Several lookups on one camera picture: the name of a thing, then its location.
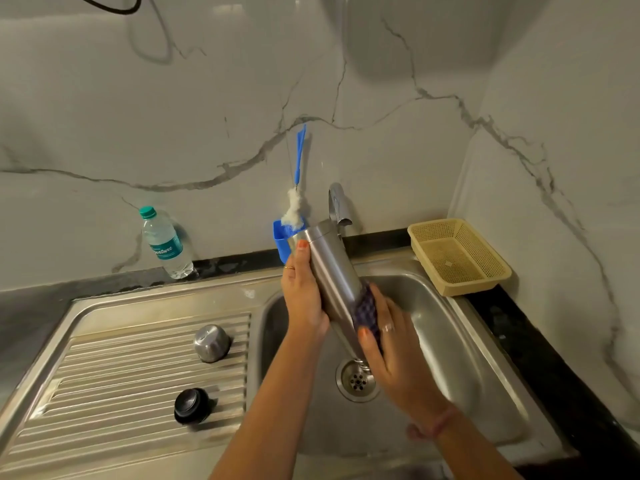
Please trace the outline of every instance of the marble wall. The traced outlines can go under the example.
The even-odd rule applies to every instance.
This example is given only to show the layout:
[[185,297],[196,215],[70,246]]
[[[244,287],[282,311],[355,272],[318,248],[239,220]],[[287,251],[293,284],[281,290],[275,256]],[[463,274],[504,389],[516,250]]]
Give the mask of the marble wall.
[[638,439],[640,0],[517,0],[450,214]]
[[512,3],[0,0],[0,289],[157,266],[142,205],[273,248],[304,122],[312,222],[334,181],[351,233],[445,215]]

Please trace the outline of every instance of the ridged drainboard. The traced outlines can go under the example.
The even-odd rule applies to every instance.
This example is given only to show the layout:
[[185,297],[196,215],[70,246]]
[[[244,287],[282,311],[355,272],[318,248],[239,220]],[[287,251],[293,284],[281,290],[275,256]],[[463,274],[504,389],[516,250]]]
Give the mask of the ridged drainboard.
[[[244,416],[249,318],[199,316],[162,328],[71,339],[36,407],[5,450],[0,477],[227,440]],[[233,338],[229,354],[213,364],[201,362],[193,350],[195,332],[208,323],[222,326]],[[188,387],[218,398],[212,414],[196,428],[180,426],[173,418],[173,401]]]

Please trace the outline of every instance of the sink drain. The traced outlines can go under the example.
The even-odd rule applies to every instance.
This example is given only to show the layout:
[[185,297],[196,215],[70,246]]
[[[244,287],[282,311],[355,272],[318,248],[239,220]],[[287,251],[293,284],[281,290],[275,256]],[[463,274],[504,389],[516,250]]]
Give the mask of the sink drain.
[[354,360],[345,360],[335,371],[335,382],[341,395],[354,403],[371,401],[380,392],[380,387],[370,372],[363,371]]

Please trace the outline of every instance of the plastic basket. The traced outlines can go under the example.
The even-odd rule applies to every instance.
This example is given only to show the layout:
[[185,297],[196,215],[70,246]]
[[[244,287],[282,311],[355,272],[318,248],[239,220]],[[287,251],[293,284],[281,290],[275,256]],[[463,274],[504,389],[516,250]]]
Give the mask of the plastic basket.
[[413,252],[443,296],[489,290],[511,276],[509,265],[462,219],[421,222],[407,231]]

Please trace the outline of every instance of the wire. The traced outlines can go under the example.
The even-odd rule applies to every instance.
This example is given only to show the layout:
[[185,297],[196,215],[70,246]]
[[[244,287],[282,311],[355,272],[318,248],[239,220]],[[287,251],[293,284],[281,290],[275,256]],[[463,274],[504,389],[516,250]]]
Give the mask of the wire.
[[136,3],[131,8],[111,8],[110,6],[103,5],[98,3],[95,0],[83,0],[89,5],[93,5],[96,8],[100,8],[101,10],[108,11],[109,13],[115,13],[116,15],[132,15],[140,9],[140,5],[142,4],[142,0],[136,0]]

